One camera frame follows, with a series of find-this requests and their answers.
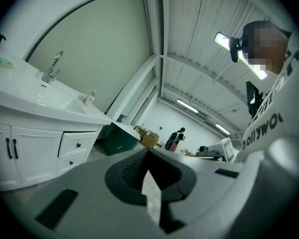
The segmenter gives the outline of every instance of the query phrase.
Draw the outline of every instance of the cabinet drawer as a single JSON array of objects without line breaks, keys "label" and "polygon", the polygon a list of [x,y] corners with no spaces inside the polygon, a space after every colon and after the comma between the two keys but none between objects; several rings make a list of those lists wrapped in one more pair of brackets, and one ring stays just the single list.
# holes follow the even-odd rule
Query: cabinet drawer
[{"label": "cabinet drawer", "polygon": [[56,173],[65,172],[79,164],[83,163],[84,155],[75,156],[72,158],[59,159],[56,166]]},{"label": "cabinet drawer", "polygon": [[90,153],[98,132],[64,133],[59,150],[59,158]]}]

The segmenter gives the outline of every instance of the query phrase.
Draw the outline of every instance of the cardboard box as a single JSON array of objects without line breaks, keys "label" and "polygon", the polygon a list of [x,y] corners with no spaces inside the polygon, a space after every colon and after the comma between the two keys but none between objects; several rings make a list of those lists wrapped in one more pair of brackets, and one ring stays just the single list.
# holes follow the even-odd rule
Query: cardboard box
[{"label": "cardboard box", "polygon": [[144,134],[146,134],[146,131],[140,127],[136,127],[135,130],[140,134],[140,139],[142,140]]},{"label": "cardboard box", "polygon": [[194,155],[193,153],[191,153],[190,151],[188,151],[187,149],[185,150],[185,156],[190,156],[190,157],[194,157],[196,155]]},{"label": "cardboard box", "polygon": [[155,144],[158,142],[158,139],[158,134],[151,131],[147,131],[147,133],[143,136],[141,144],[143,144],[147,148],[154,148]]}]

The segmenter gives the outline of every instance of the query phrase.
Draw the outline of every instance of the chrome faucet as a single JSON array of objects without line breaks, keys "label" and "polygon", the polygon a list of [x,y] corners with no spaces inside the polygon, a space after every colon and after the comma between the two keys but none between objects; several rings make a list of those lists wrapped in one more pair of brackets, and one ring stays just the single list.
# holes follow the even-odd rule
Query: chrome faucet
[{"label": "chrome faucet", "polygon": [[44,75],[42,76],[42,80],[44,81],[44,82],[47,82],[47,83],[49,83],[50,81],[54,81],[55,80],[55,78],[56,78],[56,76],[59,74],[59,72],[60,72],[60,69],[59,70],[57,70],[56,72],[53,72],[53,68],[54,68],[54,66],[56,65],[56,63],[59,61],[59,59],[62,57],[62,55],[63,55],[63,50],[61,50],[60,52],[59,52],[59,54],[57,54],[56,56],[55,56],[55,61],[53,62],[53,64],[48,68],[48,70],[46,70],[46,72],[44,73]]}]

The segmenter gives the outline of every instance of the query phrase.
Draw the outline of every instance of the black drawer handle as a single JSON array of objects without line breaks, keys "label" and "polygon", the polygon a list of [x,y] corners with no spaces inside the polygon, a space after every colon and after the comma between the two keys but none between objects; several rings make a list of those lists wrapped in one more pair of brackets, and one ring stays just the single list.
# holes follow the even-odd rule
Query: black drawer handle
[{"label": "black drawer handle", "polygon": [[6,147],[8,148],[8,156],[9,156],[10,159],[12,159],[10,148],[9,148],[10,139],[6,138],[5,141],[6,141]]},{"label": "black drawer handle", "polygon": [[18,153],[17,153],[17,151],[16,151],[16,139],[13,139],[13,144],[14,144],[14,154],[15,154],[15,159],[18,159],[19,157],[18,157]]}]

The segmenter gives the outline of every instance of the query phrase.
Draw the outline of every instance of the ceiling light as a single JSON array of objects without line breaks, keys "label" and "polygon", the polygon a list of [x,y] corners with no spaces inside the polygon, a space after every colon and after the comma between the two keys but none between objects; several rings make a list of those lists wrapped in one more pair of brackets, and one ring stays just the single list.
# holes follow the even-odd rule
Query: ceiling light
[{"label": "ceiling light", "polygon": [[220,130],[222,130],[225,134],[230,135],[230,132],[228,132],[226,129],[224,129],[222,126],[220,126],[219,124],[215,124],[216,127],[218,127]]},{"label": "ceiling light", "polygon": [[[217,33],[214,41],[229,50],[228,37],[226,37],[222,33]],[[264,78],[267,77],[267,73],[261,69],[260,65],[249,65],[248,64],[247,60],[243,56],[242,51],[239,51],[239,59],[241,59],[246,65],[248,65],[249,68],[258,76],[258,78],[260,80],[263,80]]]},{"label": "ceiling light", "polygon": [[190,110],[192,110],[195,113],[198,113],[198,110],[194,109],[193,107],[185,104],[184,102],[182,102],[181,100],[177,99],[177,102],[180,103],[182,106],[185,106],[186,108],[189,108]]}]

